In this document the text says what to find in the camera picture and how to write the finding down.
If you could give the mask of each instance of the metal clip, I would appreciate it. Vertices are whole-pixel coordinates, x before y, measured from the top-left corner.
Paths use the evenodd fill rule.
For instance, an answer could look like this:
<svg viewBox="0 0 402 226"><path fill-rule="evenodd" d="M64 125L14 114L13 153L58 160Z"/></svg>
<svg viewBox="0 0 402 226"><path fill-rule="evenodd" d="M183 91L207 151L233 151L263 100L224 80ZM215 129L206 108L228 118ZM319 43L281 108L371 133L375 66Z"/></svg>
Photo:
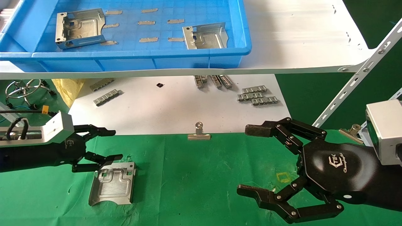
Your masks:
<svg viewBox="0 0 402 226"><path fill-rule="evenodd" d="M203 134L202 130L202 122L197 122L195 124L195 134L189 134L187 135L188 140L210 140L211 135L210 134Z"/></svg>
<svg viewBox="0 0 402 226"><path fill-rule="evenodd" d="M342 135L345 135L348 138L352 139L354 142L363 144L364 142L361 139L357 138L357 133L360 131L360 129L361 126L359 124L353 124L350 130L347 131L345 129L340 129L339 132Z"/></svg>

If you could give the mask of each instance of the metal strip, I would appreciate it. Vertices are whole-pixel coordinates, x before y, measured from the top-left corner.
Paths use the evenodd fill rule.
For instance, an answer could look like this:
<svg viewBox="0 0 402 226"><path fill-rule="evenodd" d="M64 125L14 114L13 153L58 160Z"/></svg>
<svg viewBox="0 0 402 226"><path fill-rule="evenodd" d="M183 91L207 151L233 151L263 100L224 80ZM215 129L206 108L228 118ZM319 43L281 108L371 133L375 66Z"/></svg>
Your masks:
<svg viewBox="0 0 402 226"><path fill-rule="evenodd" d="M154 25L155 21L139 21L138 25Z"/></svg>
<svg viewBox="0 0 402 226"><path fill-rule="evenodd" d="M158 11L158 8L143 9L143 10L141 10L141 13L156 12L156 11Z"/></svg>
<svg viewBox="0 0 402 226"><path fill-rule="evenodd" d="M158 41L158 37L139 39L139 42L154 42L154 41Z"/></svg>
<svg viewBox="0 0 402 226"><path fill-rule="evenodd" d="M103 26L103 28L118 27L119 25L120 25L119 23L117 23L117 24L109 24L109 25Z"/></svg>
<svg viewBox="0 0 402 226"><path fill-rule="evenodd" d="M180 23L184 23L184 19L168 20L168 24L180 24Z"/></svg>
<svg viewBox="0 0 402 226"><path fill-rule="evenodd" d="M106 41L102 42L100 45L117 45L118 43L116 41Z"/></svg>
<svg viewBox="0 0 402 226"><path fill-rule="evenodd" d="M339 105L349 96L349 94L360 84L360 82L370 73L370 71L380 62L389 50L402 37L401 29L402 18L396 23L394 28L388 33L384 40L378 45L373 55L363 64L363 66L350 78L335 98L330 102L326 109L315 120L313 126L320 127L339 107Z"/></svg>
<svg viewBox="0 0 402 226"><path fill-rule="evenodd" d="M184 38L168 38L168 41L184 41Z"/></svg>
<svg viewBox="0 0 402 226"><path fill-rule="evenodd" d="M119 14L122 14L123 13L123 10L114 10L114 11L109 11L109 10L106 10L106 15L119 15Z"/></svg>

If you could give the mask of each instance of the aluminum bracket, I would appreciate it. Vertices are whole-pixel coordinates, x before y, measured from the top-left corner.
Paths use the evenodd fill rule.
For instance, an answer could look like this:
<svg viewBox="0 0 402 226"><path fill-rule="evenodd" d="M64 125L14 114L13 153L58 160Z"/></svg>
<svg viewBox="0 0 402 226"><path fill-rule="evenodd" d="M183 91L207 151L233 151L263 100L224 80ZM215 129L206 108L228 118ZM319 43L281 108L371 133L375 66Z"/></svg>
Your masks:
<svg viewBox="0 0 402 226"><path fill-rule="evenodd" d="M395 24L384 40L378 45L373 55L360 67L360 69L350 78L335 98L330 102L326 109L314 121L313 126L320 127L339 107L339 105L350 95L350 93L360 84L360 82L370 73L370 71L380 62L380 60L390 51L390 49L402 37L402 18Z"/></svg>

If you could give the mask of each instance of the white table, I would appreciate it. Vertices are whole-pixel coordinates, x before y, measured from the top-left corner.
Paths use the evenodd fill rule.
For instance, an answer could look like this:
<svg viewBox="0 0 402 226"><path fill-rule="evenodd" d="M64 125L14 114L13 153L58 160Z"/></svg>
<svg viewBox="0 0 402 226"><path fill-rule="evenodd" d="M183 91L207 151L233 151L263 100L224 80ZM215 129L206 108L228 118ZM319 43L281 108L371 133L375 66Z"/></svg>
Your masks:
<svg viewBox="0 0 402 226"><path fill-rule="evenodd" d="M69 114L74 125L115 129L117 135L190 134L195 132L198 121L204 124L204 133L244 132L247 124L290 116L273 74L230 78L235 85L231 90L224 87L218 90L211 80L206 88L199 90L193 76L164 76L117 78L96 92L89 86L97 80L89 79ZM258 85L265 85L269 89L265 96L276 96L280 103L254 107L251 102L236 101L242 88ZM100 107L94 104L95 99L113 89L124 94Z"/></svg>

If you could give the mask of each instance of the green cloth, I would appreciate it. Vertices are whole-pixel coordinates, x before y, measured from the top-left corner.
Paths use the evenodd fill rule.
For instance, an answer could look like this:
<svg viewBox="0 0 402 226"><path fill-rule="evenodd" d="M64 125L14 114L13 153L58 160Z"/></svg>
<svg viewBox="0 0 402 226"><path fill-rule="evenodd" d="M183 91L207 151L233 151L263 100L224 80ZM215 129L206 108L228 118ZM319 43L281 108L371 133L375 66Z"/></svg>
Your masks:
<svg viewBox="0 0 402 226"><path fill-rule="evenodd" d="M350 142L337 131L327 141ZM296 160L275 138L213 134L210 141L186 135L113 136L88 142L87 151L124 155L138 170L132 205L106 201L88 205L93 173L71 166L0 174L1 226L210 226L287 225L254 199L236 194L238 184L279 189L296 175ZM303 190L296 207L322 203ZM402 213L345 204L328 220L300 225L399 225Z"/></svg>

